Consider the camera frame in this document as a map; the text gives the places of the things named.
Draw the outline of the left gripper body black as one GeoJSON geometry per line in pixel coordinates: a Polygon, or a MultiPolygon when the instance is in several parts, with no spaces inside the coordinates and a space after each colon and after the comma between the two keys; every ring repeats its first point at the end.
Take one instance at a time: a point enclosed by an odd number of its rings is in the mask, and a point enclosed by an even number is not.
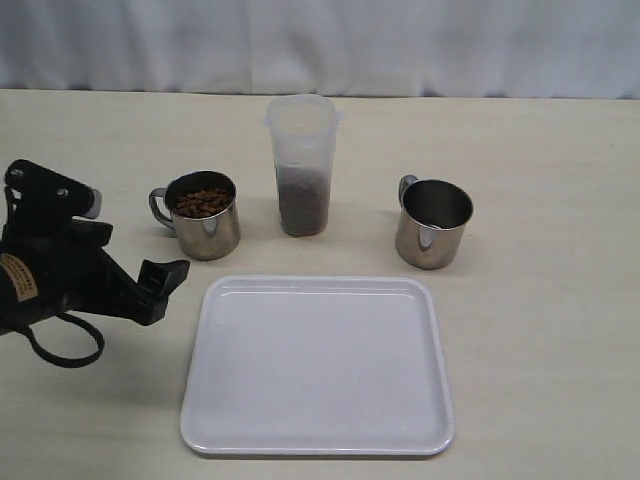
{"type": "Polygon", "coordinates": [[[113,226],[72,220],[46,235],[5,226],[1,239],[1,323],[32,325],[76,311],[130,319],[130,277],[104,247],[113,226]]]}

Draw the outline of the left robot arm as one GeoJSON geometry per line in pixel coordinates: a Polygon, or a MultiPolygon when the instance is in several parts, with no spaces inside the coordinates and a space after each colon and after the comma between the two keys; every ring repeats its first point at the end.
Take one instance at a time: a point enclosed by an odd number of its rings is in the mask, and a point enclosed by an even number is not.
{"type": "Polygon", "coordinates": [[[74,311],[149,326],[165,316],[169,296],[190,262],[144,260],[133,279],[104,250],[113,226],[70,220],[45,231],[8,222],[1,237],[1,331],[74,311]]]}

